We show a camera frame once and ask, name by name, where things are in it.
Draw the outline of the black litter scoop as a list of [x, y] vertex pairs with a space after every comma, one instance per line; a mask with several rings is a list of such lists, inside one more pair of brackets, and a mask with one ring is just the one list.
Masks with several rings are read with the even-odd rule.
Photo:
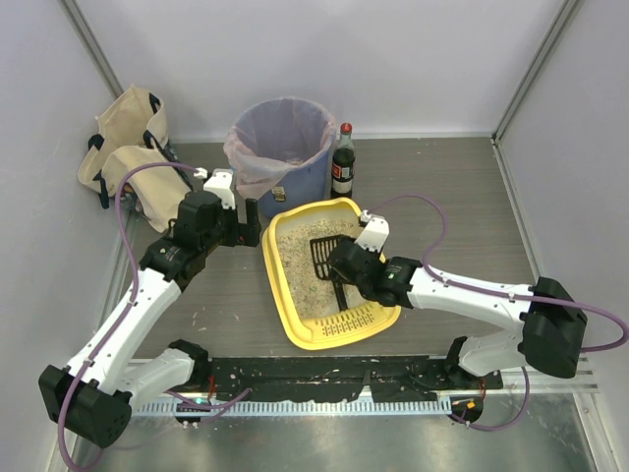
[[329, 281], [332, 284], [340, 312], [347, 310], [348, 304], [342, 280], [331, 268], [329, 257], [343, 238], [344, 235], [333, 235], [310, 240], [310, 249], [315, 276], [319, 280]]

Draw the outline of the yellow litter box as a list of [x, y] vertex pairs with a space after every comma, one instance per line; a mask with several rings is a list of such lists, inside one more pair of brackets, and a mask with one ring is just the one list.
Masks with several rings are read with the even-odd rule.
[[401, 313], [399, 306], [383, 307], [368, 301], [355, 286], [345, 284], [347, 310], [313, 320], [300, 320], [297, 315], [276, 237], [293, 225], [319, 219], [342, 219], [356, 224], [358, 234], [353, 237], [356, 238], [362, 231], [360, 214], [358, 205], [347, 198], [309, 203], [275, 215], [262, 234], [261, 247], [279, 319], [291, 342], [302, 349], [322, 350], [358, 342], [392, 326]]

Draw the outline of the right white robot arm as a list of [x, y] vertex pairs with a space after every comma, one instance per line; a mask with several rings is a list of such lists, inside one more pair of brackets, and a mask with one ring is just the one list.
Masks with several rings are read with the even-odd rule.
[[358, 288], [361, 296], [384, 307], [438, 310], [494, 325], [494, 334], [455, 339], [449, 370], [483, 377], [502, 369], [532, 367], [560, 379], [575, 376], [587, 316], [556, 280], [535, 285], [499, 284], [394, 257], [382, 260], [349, 237], [327, 258], [333, 276]]

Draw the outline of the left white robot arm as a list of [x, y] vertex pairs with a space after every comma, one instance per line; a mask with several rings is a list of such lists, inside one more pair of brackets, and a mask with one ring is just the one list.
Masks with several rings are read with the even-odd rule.
[[47, 414], [61, 429], [107, 448], [122, 436], [135, 409], [169, 389], [207, 383], [207, 351], [183, 339], [139, 368], [128, 364], [216, 248], [258, 245], [257, 200], [245, 205], [247, 219], [240, 222], [237, 210], [212, 192], [184, 197], [168, 234], [146, 249], [128, 292], [96, 335], [65, 367], [49, 365], [40, 374]]

